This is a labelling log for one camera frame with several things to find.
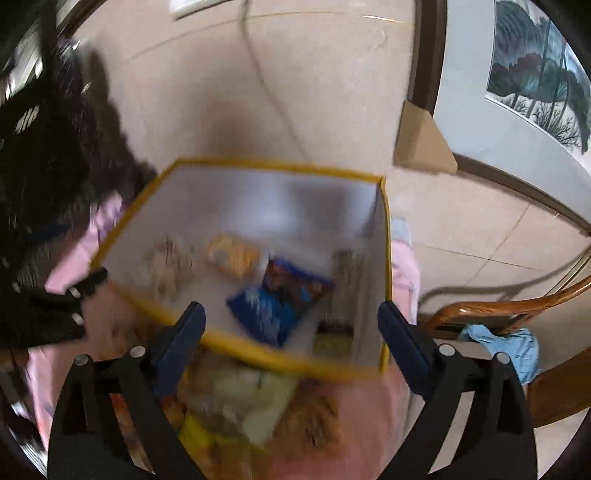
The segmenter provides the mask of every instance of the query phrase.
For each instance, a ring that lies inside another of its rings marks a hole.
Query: metal screw
[[[84,318],[82,318],[79,313],[72,313],[72,320],[74,320],[77,325],[84,325]]]
[[[456,353],[456,349],[448,343],[444,343],[442,345],[439,345],[439,353],[444,356],[454,356],[454,354]]]
[[[88,355],[78,355],[74,360],[74,363],[81,367],[82,365],[86,365],[88,363]]]
[[[133,357],[133,358],[139,358],[141,356],[144,356],[146,353],[146,349],[145,347],[141,346],[141,345],[137,345],[134,346],[130,351],[129,354]]]
[[[504,365],[509,365],[511,362],[511,357],[509,357],[509,355],[507,355],[505,352],[496,354],[496,359]]]

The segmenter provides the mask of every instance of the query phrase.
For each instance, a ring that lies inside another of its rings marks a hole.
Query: painted mountain
[[[591,84],[556,26],[530,0],[497,0],[487,98],[548,132],[582,160],[589,149]]]

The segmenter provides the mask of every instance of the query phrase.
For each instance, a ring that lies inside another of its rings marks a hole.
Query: blue cloth
[[[491,355],[505,352],[511,357],[522,385],[530,383],[539,373],[540,344],[527,328],[522,328],[506,337],[493,335],[484,325],[466,325],[457,336],[461,342],[478,342]]]

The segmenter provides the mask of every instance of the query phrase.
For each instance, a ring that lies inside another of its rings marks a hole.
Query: wooden armrest
[[[503,333],[508,333],[510,330],[518,328],[519,325],[544,310],[569,301],[590,288],[591,275],[569,288],[537,299],[517,301],[460,301],[436,311],[431,320],[423,324],[423,329],[432,335],[437,327],[458,317],[501,317],[526,314],[525,318],[520,319],[519,322],[503,330]]]

